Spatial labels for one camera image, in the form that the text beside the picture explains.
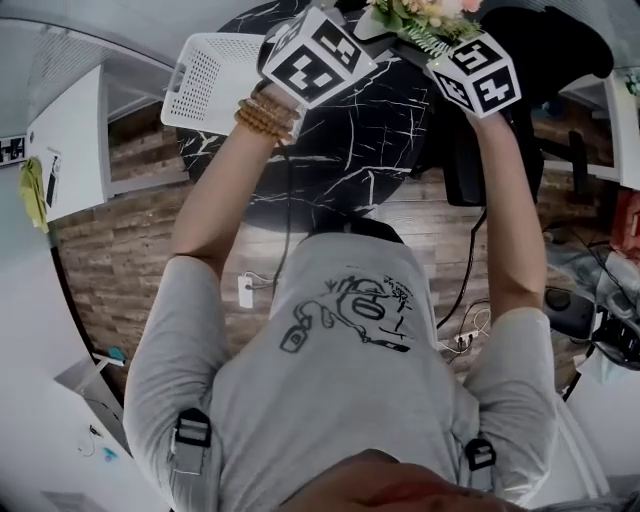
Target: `pink flower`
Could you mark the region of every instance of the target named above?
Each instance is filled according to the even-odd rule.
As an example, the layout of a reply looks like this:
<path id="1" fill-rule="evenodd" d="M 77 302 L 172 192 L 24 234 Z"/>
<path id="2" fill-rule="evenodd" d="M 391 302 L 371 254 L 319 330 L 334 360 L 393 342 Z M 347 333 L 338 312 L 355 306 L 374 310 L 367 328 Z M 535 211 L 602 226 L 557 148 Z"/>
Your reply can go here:
<path id="1" fill-rule="evenodd" d="M 465 11 L 469 12 L 477 12 L 480 9 L 480 4 L 482 0 L 462 0 L 462 8 Z"/>
<path id="2" fill-rule="evenodd" d="M 449 18 L 453 18 L 460 14 L 462 10 L 462 0 L 440 0 L 442 14 Z"/>

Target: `person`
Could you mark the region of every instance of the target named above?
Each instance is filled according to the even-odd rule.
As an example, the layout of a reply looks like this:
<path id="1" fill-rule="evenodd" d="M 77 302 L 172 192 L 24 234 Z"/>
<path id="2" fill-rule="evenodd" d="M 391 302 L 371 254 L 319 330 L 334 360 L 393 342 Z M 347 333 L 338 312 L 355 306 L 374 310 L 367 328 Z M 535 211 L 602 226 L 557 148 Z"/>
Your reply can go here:
<path id="1" fill-rule="evenodd" d="M 295 106 L 274 85 L 253 94 L 178 215 L 127 382 L 135 460 L 176 512 L 520 510 L 549 469 L 556 397 L 543 236 L 500 114 L 470 118 L 486 182 L 492 329 L 464 384 L 434 348 L 420 266 L 374 221 L 303 241 L 269 322 L 230 359 L 225 260 Z M 266 114 L 275 131 L 257 121 Z M 185 474 L 176 429 L 192 409 L 210 439 Z M 476 439 L 495 452 L 488 494 L 471 489 L 465 448 Z"/>

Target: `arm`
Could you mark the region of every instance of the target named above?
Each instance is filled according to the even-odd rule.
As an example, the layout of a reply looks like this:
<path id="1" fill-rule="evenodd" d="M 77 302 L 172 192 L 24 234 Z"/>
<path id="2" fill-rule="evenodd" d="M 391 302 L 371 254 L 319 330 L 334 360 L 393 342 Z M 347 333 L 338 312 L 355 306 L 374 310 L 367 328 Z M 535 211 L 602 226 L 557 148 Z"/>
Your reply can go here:
<path id="1" fill-rule="evenodd" d="M 297 106 L 275 86 L 265 92 L 282 105 Z M 236 126 L 178 214 L 173 228 L 174 255 L 198 258 L 222 277 L 244 211 L 274 146 L 270 137 Z"/>
<path id="2" fill-rule="evenodd" d="M 511 128 L 500 114 L 470 119 L 487 190 L 493 325 L 465 387 L 477 398 L 480 433 L 493 445 L 495 492 L 526 504 L 544 482 L 556 434 L 554 361 L 542 313 L 542 231 Z"/>
<path id="3" fill-rule="evenodd" d="M 470 119 L 480 144 L 487 190 L 491 314 L 542 309 L 547 260 L 540 222 L 511 128 L 500 114 Z"/>
<path id="4" fill-rule="evenodd" d="M 286 100 L 277 89 L 272 92 L 274 99 Z M 217 510 L 222 467 L 217 432 L 202 477 L 174 471 L 171 441 L 182 411 L 210 412 L 215 376 L 230 358 L 220 277 L 273 148 L 270 137 L 237 126 L 194 187 L 174 227 L 178 257 L 165 268 L 131 364 L 124 413 L 131 453 L 176 510 Z"/>

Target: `electrical outlet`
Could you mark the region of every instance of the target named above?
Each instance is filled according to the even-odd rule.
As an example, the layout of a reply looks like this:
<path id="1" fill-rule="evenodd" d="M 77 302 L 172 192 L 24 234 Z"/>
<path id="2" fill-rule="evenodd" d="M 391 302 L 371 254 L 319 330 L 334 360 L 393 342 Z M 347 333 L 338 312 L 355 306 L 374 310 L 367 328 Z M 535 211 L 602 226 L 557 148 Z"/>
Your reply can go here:
<path id="1" fill-rule="evenodd" d="M 238 276 L 238 302 L 241 308 L 253 309 L 253 279 Z"/>
<path id="2" fill-rule="evenodd" d="M 459 337 L 462 338 L 463 343 L 467 343 L 469 341 L 469 336 L 471 336 L 472 340 L 475 340 L 478 336 L 480 336 L 480 331 L 469 331 L 463 332 Z"/>
<path id="3" fill-rule="evenodd" d="M 442 343 L 455 350 L 458 350 L 458 347 L 466 350 L 469 347 L 470 341 L 475 340 L 478 336 L 480 336 L 480 331 L 467 331 L 460 334 L 460 336 L 456 334 L 453 340 L 444 340 Z"/>

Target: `beaded bracelet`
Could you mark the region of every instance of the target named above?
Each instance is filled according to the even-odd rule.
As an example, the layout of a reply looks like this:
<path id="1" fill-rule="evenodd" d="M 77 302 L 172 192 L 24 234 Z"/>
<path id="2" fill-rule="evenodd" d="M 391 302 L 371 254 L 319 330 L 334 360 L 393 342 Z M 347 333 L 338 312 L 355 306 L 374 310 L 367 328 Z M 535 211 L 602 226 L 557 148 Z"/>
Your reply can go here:
<path id="1" fill-rule="evenodd" d="M 254 133 L 270 136 L 275 142 L 293 142 L 290 134 L 294 121 L 300 119 L 295 110 L 280 105 L 260 90 L 254 90 L 251 98 L 238 103 L 236 121 Z"/>

